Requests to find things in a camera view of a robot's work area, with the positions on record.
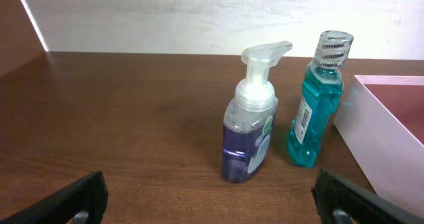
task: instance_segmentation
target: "white box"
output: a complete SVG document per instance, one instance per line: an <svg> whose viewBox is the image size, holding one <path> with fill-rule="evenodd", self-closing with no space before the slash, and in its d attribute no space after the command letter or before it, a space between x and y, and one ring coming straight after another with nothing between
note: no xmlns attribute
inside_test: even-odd
<svg viewBox="0 0 424 224"><path fill-rule="evenodd" d="M355 76L335 125L376 193L424 217L424 77Z"/></svg>

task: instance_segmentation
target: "white backdrop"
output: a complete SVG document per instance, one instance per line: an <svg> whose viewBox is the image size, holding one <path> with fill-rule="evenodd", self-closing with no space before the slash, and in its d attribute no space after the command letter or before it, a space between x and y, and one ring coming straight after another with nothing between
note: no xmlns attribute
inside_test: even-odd
<svg viewBox="0 0 424 224"><path fill-rule="evenodd" d="M424 60L424 0L26 0L49 50L240 54L320 32L354 35L350 58Z"/></svg>

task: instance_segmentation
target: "clear plastic bottle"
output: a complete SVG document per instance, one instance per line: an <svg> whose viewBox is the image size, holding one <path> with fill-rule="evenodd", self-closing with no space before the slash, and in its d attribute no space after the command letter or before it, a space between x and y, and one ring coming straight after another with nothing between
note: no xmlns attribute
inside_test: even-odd
<svg viewBox="0 0 424 224"><path fill-rule="evenodd" d="M229 182L248 180L262 165L278 104L268 73L291 49L292 44L284 41L247 48L242 53L248 66L246 78L238 83L224 116L222 175Z"/></svg>
<svg viewBox="0 0 424 224"><path fill-rule="evenodd" d="M345 64L353 36L346 32L321 33L313 60L306 67L296 119L291 123L288 152L297 166L312 168L331 113L343 90L340 68Z"/></svg>

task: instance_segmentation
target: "white pump head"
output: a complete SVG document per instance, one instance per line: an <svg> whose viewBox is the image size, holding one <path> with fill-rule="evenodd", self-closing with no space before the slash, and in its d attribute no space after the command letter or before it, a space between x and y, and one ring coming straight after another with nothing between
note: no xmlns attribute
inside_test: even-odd
<svg viewBox="0 0 424 224"><path fill-rule="evenodd" d="M247 64L246 78L236 87L235 102L242 109L253 112L272 108L275 91L268 81L270 67L293 47L287 41L253 46L243 51L241 60Z"/></svg>

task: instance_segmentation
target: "listerine bottle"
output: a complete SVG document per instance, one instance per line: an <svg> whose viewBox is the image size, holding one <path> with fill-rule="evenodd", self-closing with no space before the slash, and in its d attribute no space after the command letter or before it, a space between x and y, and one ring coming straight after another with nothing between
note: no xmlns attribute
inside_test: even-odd
<svg viewBox="0 0 424 224"><path fill-rule="evenodd" d="M278 104L268 74L291 49L292 44L283 41L247 48L242 53L246 78L238 83L224 115L222 175L229 182L248 180L264 161Z"/></svg>
<svg viewBox="0 0 424 224"><path fill-rule="evenodd" d="M303 97L288 137L288 151L297 166L315 165L325 125L342 95L340 68L347 60L352 41L352 35L340 31L325 31L319 37L315 55L306 67Z"/></svg>

